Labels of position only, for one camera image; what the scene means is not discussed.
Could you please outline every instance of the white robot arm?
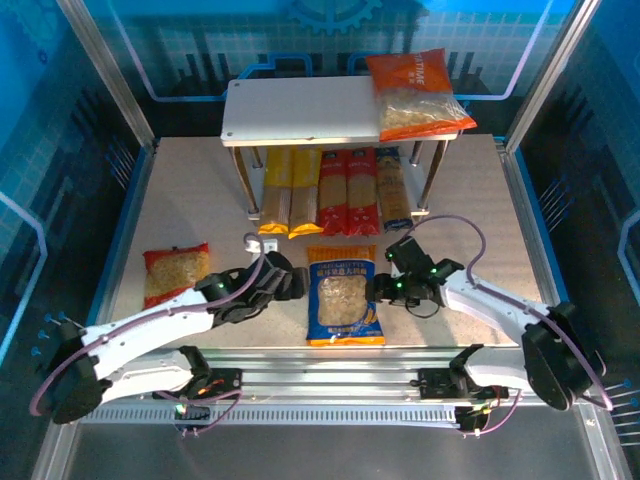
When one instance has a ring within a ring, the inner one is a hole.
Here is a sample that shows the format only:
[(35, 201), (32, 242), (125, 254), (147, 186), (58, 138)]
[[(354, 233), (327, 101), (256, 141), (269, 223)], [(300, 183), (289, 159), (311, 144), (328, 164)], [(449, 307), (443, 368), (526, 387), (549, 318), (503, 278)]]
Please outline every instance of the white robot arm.
[[(572, 305), (549, 307), (532, 302), (470, 275), (454, 261), (435, 264), (412, 237), (390, 246), (386, 256), (392, 262), (392, 273), (378, 274), (367, 284), (369, 301), (416, 306), (430, 300), (483, 321), (522, 347), (472, 345), (449, 369), (420, 370), (412, 384), (420, 388), (421, 398), (487, 399), (495, 395), (493, 387), (500, 386), (533, 390), (550, 406), (566, 410), (592, 383), (567, 342), (578, 345), (597, 375), (604, 374), (604, 364), (588, 336), (570, 322), (575, 315)], [(71, 323), (62, 325), (53, 339), (57, 347), (43, 356), (43, 374), (54, 371), (79, 349), (94, 343), (97, 346), (90, 355), (71, 363), (46, 389), (46, 395), (35, 398), (35, 413), (47, 412), (54, 422), (67, 423), (120, 397), (163, 391), (176, 399), (200, 400), (240, 387), (240, 370), (230, 369), (233, 371), (220, 376), (195, 347), (168, 353), (152, 351), (227, 322), (252, 318), (271, 300), (301, 298), (308, 289), (306, 269), (294, 269), (282, 255), (270, 252), (246, 293), (220, 308), (198, 308), (228, 297), (246, 283), (254, 266), (209, 275), (178, 297), (118, 322), (85, 329)], [(140, 322), (153, 314), (153, 321)], [(560, 329), (561, 337), (549, 328), (549, 322)], [(100, 344), (101, 338), (123, 330), (124, 325), (132, 328)]]

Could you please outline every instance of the shelf leg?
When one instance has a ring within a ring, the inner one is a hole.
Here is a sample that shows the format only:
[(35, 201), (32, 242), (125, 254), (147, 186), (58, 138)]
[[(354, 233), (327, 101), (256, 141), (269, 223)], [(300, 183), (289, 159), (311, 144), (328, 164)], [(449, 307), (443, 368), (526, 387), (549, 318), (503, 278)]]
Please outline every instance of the shelf leg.
[(420, 195), (420, 201), (418, 202), (418, 208), (422, 211), (427, 211), (429, 209), (429, 192), (431, 191), (433, 180), (436, 178), (436, 174), (440, 169), (440, 164), (444, 159), (444, 155), (447, 152), (448, 146), (449, 146), (449, 140), (438, 141), (438, 146), (436, 147), (436, 151), (433, 154), (433, 160), (431, 160), (431, 166), (429, 167), (427, 182), (424, 185), (424, 190), (422, 190), (422, 195)]
[(417, 141), (413, 144), (413, 151), (411, 152), (411, 158), (409, 163), (414, 167), (420, 164), (420, 154), (422, 153), (422, 141)]
[(249, 175), (247, 174), (247, 167), (244, 164), (240, 147), (229, 148), (229, 153), (231, 154), (233, 163), (236, 166), (236, 171), (238, 172), (238, 177), (240, 178), (240, 183), (242, 184), (242, 189), (244, 190), (244, 193), (247, 196), (247, 200), (249, 201), (249, 214), (256, 214), (258, 213), (258, 204), (256, 203), (256, 197), (253, 194), (251, 183), (249, 183)]
[(264, 165), (262, 164), (258, 147), (251, 147), (251, 153), (253, 153), (253, 168), (262, 168)]

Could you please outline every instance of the orange pasta bag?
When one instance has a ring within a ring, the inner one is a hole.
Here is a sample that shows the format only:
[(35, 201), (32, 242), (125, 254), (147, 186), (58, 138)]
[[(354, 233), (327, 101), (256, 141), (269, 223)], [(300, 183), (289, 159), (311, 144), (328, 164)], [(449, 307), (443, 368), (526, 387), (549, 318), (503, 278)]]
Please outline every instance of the orange pasta bag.
[(190, 248), (150, 250), (143, 253), (147, 268), (144, 308), (159, 305), (209, 274), (209, 244)]
[(477, 126), (453, 96), (443, 48), (371, 55), (366, 61), (380, 109), (381, 142)]

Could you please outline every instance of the shelf top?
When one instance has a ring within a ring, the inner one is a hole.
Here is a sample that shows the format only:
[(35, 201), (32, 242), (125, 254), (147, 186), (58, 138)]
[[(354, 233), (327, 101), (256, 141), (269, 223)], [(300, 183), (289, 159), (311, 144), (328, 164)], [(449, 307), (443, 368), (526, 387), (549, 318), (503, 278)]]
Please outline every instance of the shelf top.
[[(413, 140), (453, 140), (457, 133)], [(370, 76), (232, 80), (225, 147), (374, 143), (380, 138)]]

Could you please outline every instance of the food package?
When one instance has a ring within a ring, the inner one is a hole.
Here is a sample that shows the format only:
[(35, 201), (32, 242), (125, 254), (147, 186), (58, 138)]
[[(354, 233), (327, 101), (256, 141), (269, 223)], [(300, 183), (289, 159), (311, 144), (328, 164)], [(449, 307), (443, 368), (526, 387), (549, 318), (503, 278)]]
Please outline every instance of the food package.
[(376, 148), (378, 197), (385, 232), (413, 225), (398, 147)]
[(289, 215), (289, 238), (322, 232), (318, 225), (318, 179), (322, 151), (296, 150), (293, 156), (293, 191)]
[(192, 288), (209, 274), (209, 245), (150, 250), (142, 254), (147, 268), (144, 308), (159, 305)]
[(380, 233), (373, 147), (351, 150), (347, 161), (348, 235)]
[(376, 305), (367, 302), (375, 273), (375, 245), (309, 247), (311, 346), (383, 345)]
[(453, 96), (444, 49), (366, 57), (380, 109), (380, 141), (473, 128)]
[(322, 154), (318, 221), (322, 235), (347, 234), (347, 157), (349, 150)]
[(291, 147), (270, 147), (258, 233), (289, 233), (292, 186), (293, 150)]

